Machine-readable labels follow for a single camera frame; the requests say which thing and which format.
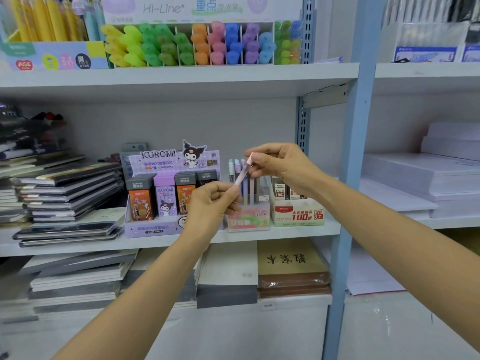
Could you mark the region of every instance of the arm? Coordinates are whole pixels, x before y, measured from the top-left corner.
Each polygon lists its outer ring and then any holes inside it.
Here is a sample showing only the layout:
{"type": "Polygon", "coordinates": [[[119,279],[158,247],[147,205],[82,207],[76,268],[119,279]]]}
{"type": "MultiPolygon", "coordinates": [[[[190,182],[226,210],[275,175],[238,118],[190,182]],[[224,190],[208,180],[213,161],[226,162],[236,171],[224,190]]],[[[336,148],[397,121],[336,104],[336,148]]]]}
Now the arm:
{"type": "Polygon", "coordinates": [[[185,281],[225,213],[239,211],[239,189],[212,182],[193,191],[179,238],[121,296],[76,334],[52,360],[144,359],[185,281]]]}
{"type": "Polygon", "coordinates": [[[457,242],[351,189],[291,143],[249,149],[254,177],[273,175],[323,205],[418,301],[480,351],[480,257],[457,242]]]}

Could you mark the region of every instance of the hand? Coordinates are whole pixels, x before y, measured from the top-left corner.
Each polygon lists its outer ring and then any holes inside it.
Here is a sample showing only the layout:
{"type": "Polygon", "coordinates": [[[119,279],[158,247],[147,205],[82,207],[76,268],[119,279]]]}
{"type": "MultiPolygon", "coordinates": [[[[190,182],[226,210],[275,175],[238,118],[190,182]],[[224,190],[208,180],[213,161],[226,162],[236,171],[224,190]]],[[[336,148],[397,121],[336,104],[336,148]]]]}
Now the hand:
{"type": "Polygon", "coordinates": [[[219,230],[223,215],[233,215],[242,210],[241,205],[236,203],[242,201],[239,193],[238,186],[224,182],[211,182],[194,189],[183,232],[200,237],[208,247],[208,243],[219,230]]]}
{"type": "Polygon", "coordinates": [[[307,197],[314,196],[316,181],[323,172],[312,163],[297,144],[273,142],[245,151],[253,165],[249,169],[252,177],[275,176],[294,191],[307,197]]]}

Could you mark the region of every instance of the person's left arm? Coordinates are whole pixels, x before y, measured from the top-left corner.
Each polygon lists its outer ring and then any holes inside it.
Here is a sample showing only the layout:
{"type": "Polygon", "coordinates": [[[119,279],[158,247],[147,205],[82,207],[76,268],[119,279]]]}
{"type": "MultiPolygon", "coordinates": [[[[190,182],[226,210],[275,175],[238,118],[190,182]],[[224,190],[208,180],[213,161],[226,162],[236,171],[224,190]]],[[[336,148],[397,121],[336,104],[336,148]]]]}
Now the person's left arm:
{"type": "Polygon", "coordinates": [[[224,214],[241,210],[238,194],[238,186],[223,182],[195,189],[178,239],[51,360],[144,359],[224,214]]]}

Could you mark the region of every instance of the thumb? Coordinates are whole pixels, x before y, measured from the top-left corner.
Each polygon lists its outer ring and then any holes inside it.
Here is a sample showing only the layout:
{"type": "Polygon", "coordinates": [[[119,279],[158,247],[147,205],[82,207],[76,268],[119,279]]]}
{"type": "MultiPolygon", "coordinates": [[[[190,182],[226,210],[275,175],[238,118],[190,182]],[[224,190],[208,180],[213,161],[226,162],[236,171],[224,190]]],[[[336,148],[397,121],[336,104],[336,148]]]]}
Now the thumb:
{"type": "Polygon", "coordinates": [[[251,160],[253,163],[259,165],[261,168],[266,168],[268,171],[278,172],[281,170],[282,159],[274,158],[271,155],[254,152],[251,160]]]}
{"type": "Polygon", "coordinates": [[[225,191],[222,197],[216,202],[220,212],[225,212],[228,206],[237,198],[240,193],[239,186],[231,186],[225,191]]]}

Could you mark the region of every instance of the yellow circle label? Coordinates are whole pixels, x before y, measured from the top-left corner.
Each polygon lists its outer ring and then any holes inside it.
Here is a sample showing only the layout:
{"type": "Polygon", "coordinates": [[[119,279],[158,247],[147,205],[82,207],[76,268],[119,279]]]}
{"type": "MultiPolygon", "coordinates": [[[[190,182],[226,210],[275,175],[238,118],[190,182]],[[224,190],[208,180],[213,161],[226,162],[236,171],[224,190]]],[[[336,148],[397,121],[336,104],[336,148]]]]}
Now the yellow circle label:
{"type": "Polygon", "coordinates": [[[45,54],[42,57],[43,65],[46,69],[56,71],[59,68],[59,61],[52,54],[45,54]]]}

